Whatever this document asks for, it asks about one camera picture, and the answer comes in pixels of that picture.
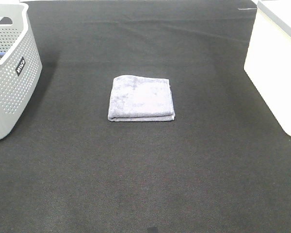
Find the lavender towel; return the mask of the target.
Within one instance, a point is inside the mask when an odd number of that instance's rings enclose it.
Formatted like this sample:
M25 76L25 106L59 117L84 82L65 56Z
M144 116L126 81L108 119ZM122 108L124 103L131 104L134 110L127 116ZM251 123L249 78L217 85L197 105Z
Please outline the lavender towel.
M175 110L168 79L121 75L113 79L108 120L173 121Z

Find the black fabric table mat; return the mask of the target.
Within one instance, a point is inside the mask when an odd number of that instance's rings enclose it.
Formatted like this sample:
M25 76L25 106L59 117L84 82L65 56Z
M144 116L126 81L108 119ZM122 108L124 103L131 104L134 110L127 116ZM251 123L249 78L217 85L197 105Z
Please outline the black fabric table mat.
M249 0L30 1L43 69L0 141L0 233L291 233L291 137L244 72ZM110 122L113 79L176 118Z

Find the white plastic storage bin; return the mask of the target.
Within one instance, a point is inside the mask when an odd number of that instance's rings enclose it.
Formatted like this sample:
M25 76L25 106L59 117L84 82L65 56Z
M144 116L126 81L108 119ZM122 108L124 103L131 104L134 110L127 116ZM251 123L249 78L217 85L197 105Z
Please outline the white plastic storage bin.
M244 70L291 136L291 0L260 0Z

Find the grey perforated laundry basket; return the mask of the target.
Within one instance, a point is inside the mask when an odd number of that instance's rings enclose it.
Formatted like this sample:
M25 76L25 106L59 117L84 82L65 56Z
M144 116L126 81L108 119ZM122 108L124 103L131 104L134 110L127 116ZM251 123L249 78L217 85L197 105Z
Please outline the grey perforated laundry basket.
M42 63L28 17L29 6L18 0L0 0L0 140L23 113L39 80Z

